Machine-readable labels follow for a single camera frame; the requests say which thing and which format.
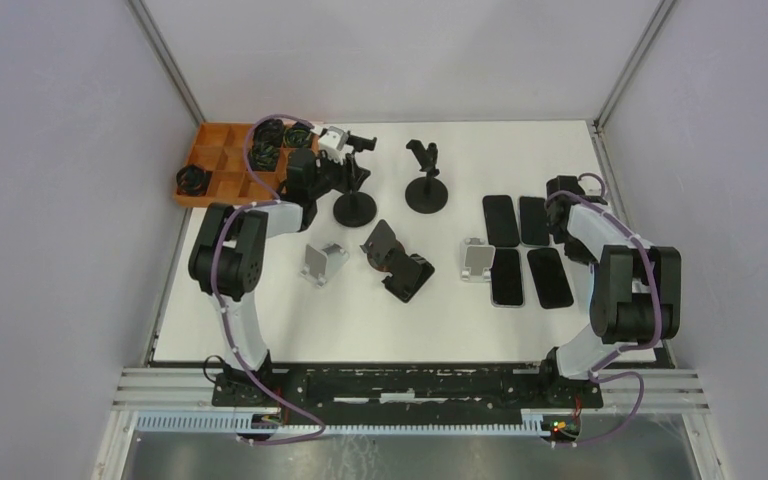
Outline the black round clamp stand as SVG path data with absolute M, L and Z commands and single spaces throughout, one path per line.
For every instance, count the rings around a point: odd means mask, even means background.
M 348 145 L 350 152 L 356 155 L 363 151 L 373 151 L 377 138 L 372 139 L 350 134 Z M 335 220 L 345 227 L 359 228 L 369 224 L 376 216 L 377 205 L 374 198 L 361 190 L 341 194 L 333 205 Z

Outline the black round tall stand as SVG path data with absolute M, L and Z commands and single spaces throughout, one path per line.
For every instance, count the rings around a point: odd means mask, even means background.
M 437 167 L 437 144 L 430 142 L 424 145 L 418 139 L 407 142 L 406 148 L 415 156 L 424 177 L 412 180 L 405 189 L 405 201 L 415 212 L 434 214 L 442 210 L 448 201 L 448 189 L 438 179 L 440 170 Z

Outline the black folding phone stand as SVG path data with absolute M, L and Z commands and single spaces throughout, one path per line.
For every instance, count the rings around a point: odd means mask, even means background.
M 435 273 L 434 266 L 418 254 L 393 250 L 387 262 L 385 289 L 403 303 L 408 303 Z

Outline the silver edge smartphone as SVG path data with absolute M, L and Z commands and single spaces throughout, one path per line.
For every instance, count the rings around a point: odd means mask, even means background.
M 514 248 L 495 252 L 491 267 L 491 303 L 496 307 L 520 308 L 525 304 L 521 255 Z

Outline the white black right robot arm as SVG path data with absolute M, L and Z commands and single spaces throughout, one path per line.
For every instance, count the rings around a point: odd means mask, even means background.
M 562 408 L 621 354 L 674 338 L 681 323 L 682 257 L 633 232 L 603 195 L 585 192 L 577 176 L 546 183 L 547 226 L 565 256 L 589 267 L 589 324 L 553 348 L 545 363 L 555 370 L 537 382 L 540 400 Z

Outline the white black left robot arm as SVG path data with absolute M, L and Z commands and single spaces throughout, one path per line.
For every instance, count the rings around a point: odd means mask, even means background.
M 321 197 L 332 191 L 356 193 L 370 175 L 352 150 L 333 160 L 325 150 L 296 149 L 288 154 L 285 179 L 267 200 L 207 208 L 188 273 L 211 298 L 220 321 L 226 366 L 214 384 L 236 384 L 236 394 L 248 406 L 266 405 L 276 387 L 255 298 L 267 240 L 307 230 Z

